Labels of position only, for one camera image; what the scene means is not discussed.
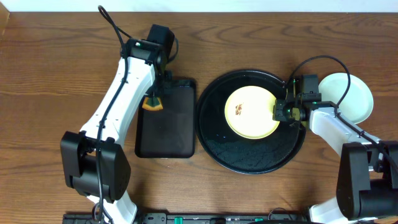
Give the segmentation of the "green and yellow sponge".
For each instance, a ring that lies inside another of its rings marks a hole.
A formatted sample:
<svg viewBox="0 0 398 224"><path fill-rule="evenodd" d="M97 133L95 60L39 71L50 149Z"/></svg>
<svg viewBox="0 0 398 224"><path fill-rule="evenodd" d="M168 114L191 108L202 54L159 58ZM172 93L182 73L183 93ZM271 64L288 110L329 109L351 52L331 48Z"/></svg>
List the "green and yellow sponge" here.
<svg viewBox="0 0 398 224"><path fill-rule="evenodd" d="M142 103L142 109L147 111L160 111L164 107L159 97L145 97Z"/></svg>

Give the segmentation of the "yellow plate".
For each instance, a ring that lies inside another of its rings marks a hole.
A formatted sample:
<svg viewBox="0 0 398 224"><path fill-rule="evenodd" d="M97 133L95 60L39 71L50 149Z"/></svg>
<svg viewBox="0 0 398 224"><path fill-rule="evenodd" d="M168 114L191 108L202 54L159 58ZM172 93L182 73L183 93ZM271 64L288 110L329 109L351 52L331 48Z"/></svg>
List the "yellow plate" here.
<svg viewBox="0 0 398 224"><path fill-rule="evenodd" d="M279 126L273 120L276 97L265 88L244 86L227 99L224 115L229 127L247 139L261 139L271 135Z"/></svg>

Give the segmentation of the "light blue plate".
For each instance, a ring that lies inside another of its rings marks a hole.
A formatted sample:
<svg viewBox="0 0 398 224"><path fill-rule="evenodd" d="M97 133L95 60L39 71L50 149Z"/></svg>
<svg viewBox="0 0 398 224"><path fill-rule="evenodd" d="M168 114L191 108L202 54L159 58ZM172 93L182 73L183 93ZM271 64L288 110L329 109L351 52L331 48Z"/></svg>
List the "light blue plate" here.
<svg viewBox="0 0 398 224"><path fill-rule="evenodd" d="M350 75L348 93L339 105L343 115L355 124L366 120L372 113L374 106L373 95L369 87L361 79ZM334 104L340 100L346 90L348 76L345 73L333 73L325 77L318 88L323 101L332 101Z"/></svg>

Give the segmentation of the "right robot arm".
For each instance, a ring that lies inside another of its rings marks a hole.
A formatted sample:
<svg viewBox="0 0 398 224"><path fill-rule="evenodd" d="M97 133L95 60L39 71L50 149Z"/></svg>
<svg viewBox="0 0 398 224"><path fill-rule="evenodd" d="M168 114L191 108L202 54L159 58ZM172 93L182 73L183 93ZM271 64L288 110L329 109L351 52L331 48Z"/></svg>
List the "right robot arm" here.
<svg viewBox="0 0 398 224"><path fill-rule="evenodd" d="M310 207L310 220L353 223L397 215L397 141L383 141L319 94L275 101L273 120L307 124L340 157L336 196Z"/></svg>

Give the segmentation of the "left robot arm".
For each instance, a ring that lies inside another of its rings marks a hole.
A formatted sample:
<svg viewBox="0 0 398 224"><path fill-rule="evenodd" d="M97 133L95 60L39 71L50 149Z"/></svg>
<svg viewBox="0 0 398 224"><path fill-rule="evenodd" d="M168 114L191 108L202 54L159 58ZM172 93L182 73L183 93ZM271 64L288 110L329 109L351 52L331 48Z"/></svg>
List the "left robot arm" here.
<svg viewBox="0 0 398 224"><path fill-rule="evenodd" d="M65 132L60 141L67 187L94 203L95 223L133 223L137 207L127 186L131 167L123 147L129 125L142 101L161 106L160 90L168 78L165 66L175 57L175 38L129 39L111 86L92 117L78 133Z"/></svg>

